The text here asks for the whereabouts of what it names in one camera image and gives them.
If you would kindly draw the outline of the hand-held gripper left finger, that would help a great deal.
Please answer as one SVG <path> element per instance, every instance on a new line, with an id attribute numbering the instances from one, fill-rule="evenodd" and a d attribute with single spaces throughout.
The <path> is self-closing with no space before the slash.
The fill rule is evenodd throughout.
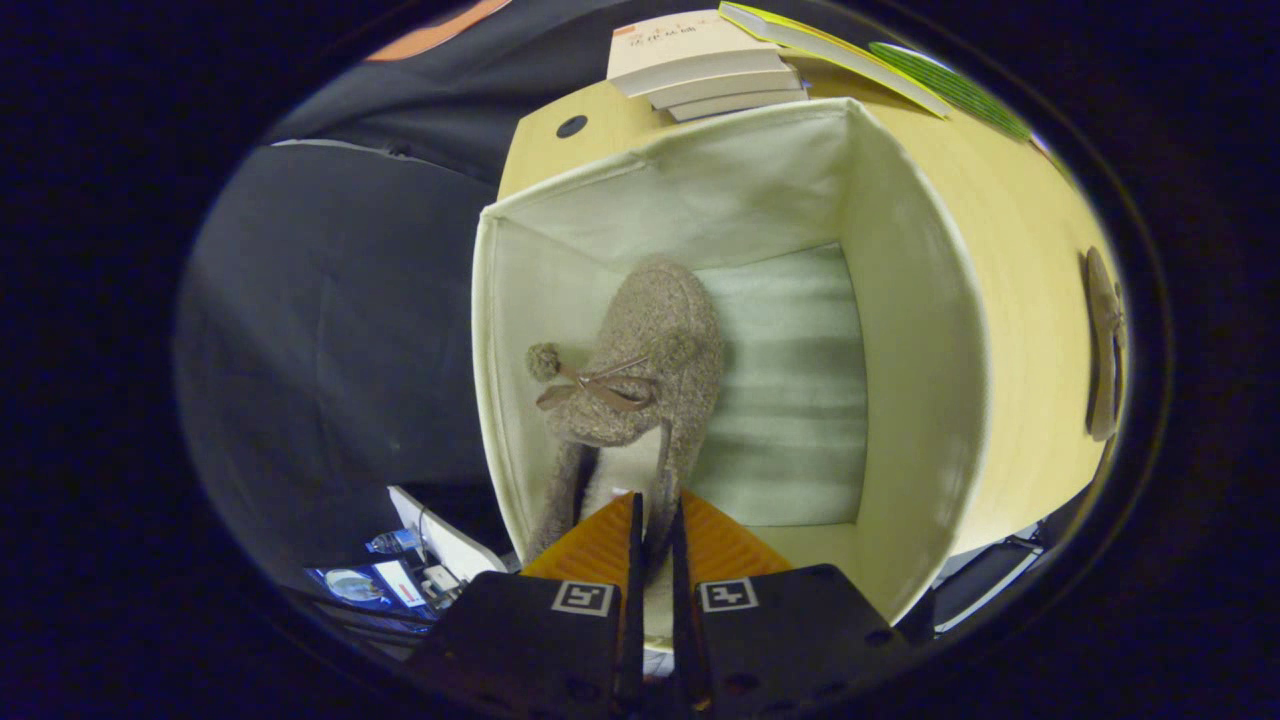
<path id="1" fill-rule="evenodd" d="M 525 571 L 475 577 L 407 676 L 503 719 L 628 719 L 643 689 L 644 497 L 628 492 Z"/>

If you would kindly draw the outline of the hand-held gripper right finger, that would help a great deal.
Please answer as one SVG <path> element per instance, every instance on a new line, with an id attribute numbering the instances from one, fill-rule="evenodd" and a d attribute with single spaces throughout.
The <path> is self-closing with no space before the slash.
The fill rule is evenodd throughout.
<path id="1" fill-rule="evenodd" d="M 831 564 L 795 568 L 691 492 L 669 533 L 689 716 L 806 716 L 906 667 L 910 642 Z"/>

